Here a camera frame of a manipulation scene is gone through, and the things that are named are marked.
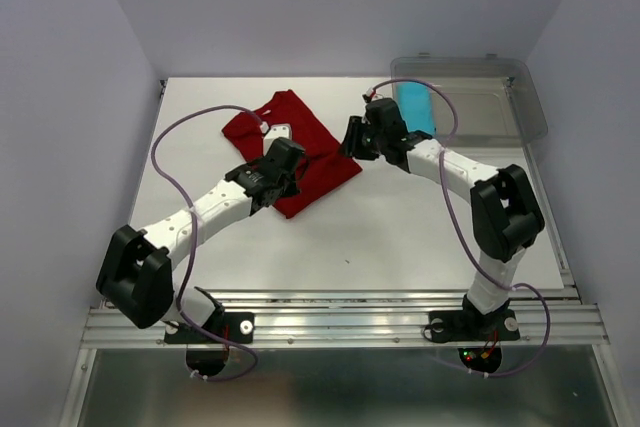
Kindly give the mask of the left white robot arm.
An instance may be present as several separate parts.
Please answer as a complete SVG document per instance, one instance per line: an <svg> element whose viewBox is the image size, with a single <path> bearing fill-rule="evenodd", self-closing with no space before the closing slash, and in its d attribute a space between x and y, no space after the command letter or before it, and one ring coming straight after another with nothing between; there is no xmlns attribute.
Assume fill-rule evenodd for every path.
<svg viewBox="0 0 640 427"><path fill-rule="evenodd" d="M223 229L299 192L305 151L280 137L266 153L230 172L186 208L139 230L114 232L96 288L136 327L184 324L199 340L222 341L224 309L210 294L177 283L173 272Z"/></svg>

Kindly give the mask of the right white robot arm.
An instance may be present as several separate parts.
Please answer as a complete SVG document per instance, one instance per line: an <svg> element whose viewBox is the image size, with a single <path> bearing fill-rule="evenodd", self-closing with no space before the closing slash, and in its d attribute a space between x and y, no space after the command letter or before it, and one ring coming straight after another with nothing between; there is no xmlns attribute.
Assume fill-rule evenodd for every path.
<svg viewBox="0 0 640 427"><path fill-rule="evenodd" d="M423 131L409 131L390 98L369 102L362 116L348 120L341 144L345 156L390 165L440 185L445 205L456 194L471 209L479 248L468 257L476 270L458 310L431 315L436 343L483 340L503 329L518 264L545 228L527 173L518 165L482 164L444 146Z"/></svg>

